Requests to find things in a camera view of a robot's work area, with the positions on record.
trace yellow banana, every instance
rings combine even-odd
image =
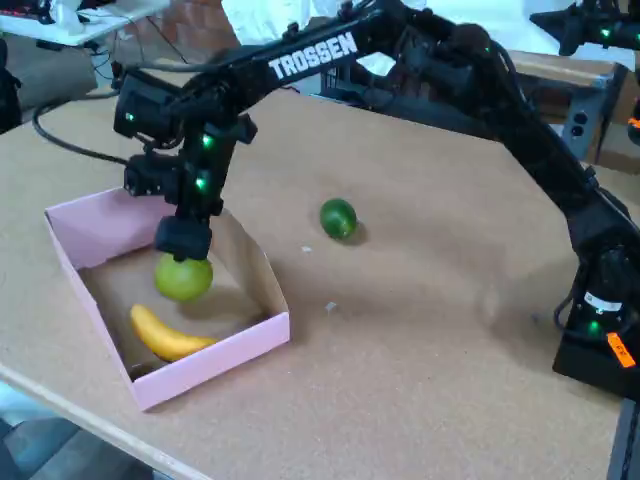
[[[196,337],[168,327],[144,305],[131,307],[131,322],[140,340],[158,357],[175,362],[213,345],[217,340]]]

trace wire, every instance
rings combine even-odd
[[[364,10],[365,8],[367,8],[369,5],[371,5],[374,2],[374,0],[363,0],[362,2],[360,2],[358,5],[356,5],[355,7],[353,7],[353,10],[355,12],[359,12],[360,10]]]
[[[109,78],[106,75],[100,73],[100,71],[97,68],[93,69],[98,75],[100,75],[102,78],[104,78],[105,80],[109,80],[109,81],[113,81],[113,77]]]
[[[118,36],[118,32],[114,32],[113,33],[113,51],[111,52],[111,55],[113,55],[114,60],[116,58],[116,50],[118,49],[118,40],[120,40],[120,37]]]
[[[636,236],[640,237],[640,228],[635,224],[635,222],[631,220],[627,215],[625,215],[625,213],[622,210],[620,210],[618,206],[615,203],[613,203],[611,199],[600,188],[596,188],[595,192],[596,192],[596,195],[598,195],[600,199],[604,201],[604,203],[606,203],[610,209],[612,209],[615,213],[617,213],[619,216],[621,216],[624,219],[624,221],[633,230],[633,233],[635,233]]]
[[[560,321],[560,315],[562,315],[562,312],[564,311],[564,309],[567,308],[567,306],[572,301],[573,301],[573,289],[571,289],[571,291],[566,296],[566,298],[562,300],[560,304],[553,311],[553,323],[555,324],[556,327],[558,327],[558,330],[561,330],[563,332],[566,332],[567,330],[565,325]]]
[[[296,93],[300,93],[300,90],[293,85],[285,85],[284,87],[280,87],[280,90],[293,90]]]
[[[93,69],[97,71],[98,68],[100,67],[104,67],[107,63],[109,63],[111,61],[111,52],[108,52],[109,54],[107,55],[107,59],[102,62],[100,65],[94,65]]]
[[[135,37],[136,37],[136,42],[138,43],[138,49],[140,50],[140,62],[141,63],[145,63],[146,59],[144,57],[144,49],[142,48],[142,41],[140,40],[140,30],[138,29],[138,25],[136,25],[136,22],[134,22],[131,18],[127,17],[126,15],[118,15],[117,13],[109,13],[109,14],[105,14],[105,15],[94,15],[92,13],[87,13],[85,11],[82,12],[82,15],[86,15],[87,17],[92,17],[92,18],[124,18],[125,20],[127,20],[131,26],[135,29]],[[116,32],[115,34],[116,39],[114,39],[114,53],[115,53],[115,44],[117,41],[117,37],[118,34]]]
[[[155,28],[156,32],[158,32],[158,35],[160,35],[162,37],[162,39],[167,43],[167,45],[169,45],[171,47],[171,49],[176,52],[176,54],[182,59],[182,61],[189,65],[189,62],[187,61],[186,58],[184,58],[184,55],[182,55],[182,52],[180,52],[180,50],[178,50],[178,48],[171,43],[171,41],[167,38],[167,36],[162,33],[162,30],[160,30],[160,27],[158,27],[158,25],[156,25],[156,23],[151,20],[150,17],[146,17],[147,21],[153,26],[153,28]]]
[[[105,99],[105,98],[112,98],[112,97],[115,97],[117,95],[118,95],[118,92],[99,93],[99,94],[93,94],[93,95],[84,95],[82,97],[75,98],[74,100],[78,100],[78,101],[101,100],[101,99]],[[127,162],[123,158],[114,157],[112,155],[107,155],[106,153],[100,153],[100,152],[96,152],[94,150],[89,150],[87,148],[82,148],[82,147],[79,147],[77,145],[73,145],[73,144],[71,144],[69,142],[66,142],[66,141],[56,137],[55,135],[52,135],[51,133],[47,132],[42,127],[42,125],[40,124],[40,116],[43,113],[49,112],[53,108],[61,105],[62,103],[64,103],[64,101],[58,101],[58,102],[55,102],[55,103],[52,103],[52,104],[42,105],[40,107],[37,107],[33,111],[33,119],[32,119],[33,128],[36,130],[38,135],[40,135],[45,140],[53,143],[54,145],[57,145],[58,147],[64,148],[65,150],[69,150],[69,151],[74,152],[74,153],[78,153],[80,155],[85,155],[87,157],[97,158],[98,160],[104,160],[104,161],[111,162],[111,163],[117,163],[119,165],[128,165],[129,164],[129,162]]]

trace orange tag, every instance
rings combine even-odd
[[[622,340],[617,333],[607,333],[607,340],[609,341],[611,350],[613,350],[613,353],[618,357],[620,365],[624,368],[636,366],[636,361],[629,353],[629,350],[627,350],[627,347],[624,346],[624,343],[622,343]]]

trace green lime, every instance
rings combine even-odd
[[[209,260],[176,262],[165,253],[156,265],[156,288],[176,302],[188,302],[206,292],[213,281],[213,267]]]
[[[320,225],[331,238],[344,240],[358,228],[358,217],[349,202],[332,198],[320,209]]]

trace black robotic arm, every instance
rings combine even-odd
[[[628,13],[618,0],[584,0],[565,10],[534,13],[530,20],[560,42],[559,54],[570,56],[585,43],[640,50],[640,1],[629,0]]]
[[[575,367],[575,355],[568,363],[559,355],[555,368],[640,397],[633,360],[640,357],[638,227],[529,105],[504,48],[479,26],[455,25],[400,0],[369,0],[357,7],[347,2],[328,23],[302,32],[292,25],[282,40],[232,52],[182,88],[139,70],[128,72],[114,128],[146,138],[148,148],[130,160],[125,188],[132,195],[164,195],[177,206],[176,214],[161,222],[156,248],[178,260],[206,257],[209,218],[222,210],[235,143],[250,143],[257,132],[245,110],[275,89],[374,52],[390,55],[395,68],[428,82],[447,102],[482,120],[562,211],[580,260],[566,302],[573,305],[565,340],[593,353],[589,362],[599,370],[589,373],[580,362]],[[183,140],[177,157],[154,151]]]

